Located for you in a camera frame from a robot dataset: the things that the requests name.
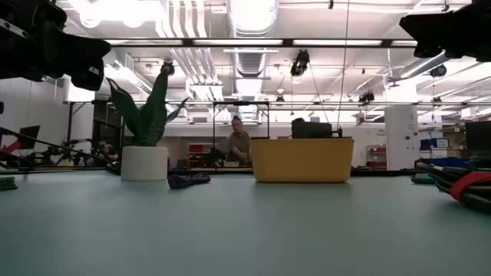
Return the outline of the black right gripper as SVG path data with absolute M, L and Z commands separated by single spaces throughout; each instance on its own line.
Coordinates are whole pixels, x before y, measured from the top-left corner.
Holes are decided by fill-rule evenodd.
M 490 61 L 490 0 L 471 1 L 456 11 L 406 15 L 399 26 L 418 42 L 416 58 L 434 58 L 445 49 L 449 58 Z

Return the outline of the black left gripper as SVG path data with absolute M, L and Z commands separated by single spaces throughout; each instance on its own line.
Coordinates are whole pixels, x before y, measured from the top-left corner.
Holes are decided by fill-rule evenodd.
M 63 28 L 67 15 L 51 0 L 1 0 L 1 79 L 42 81 L 50 73 L 44 67 L 41 45 L 44 24 Z M 111 45 L 97 38 L 72 34 L 60 36 L 57 63 L 78 88 L 98 91 L 104 80 L 104 61 Z

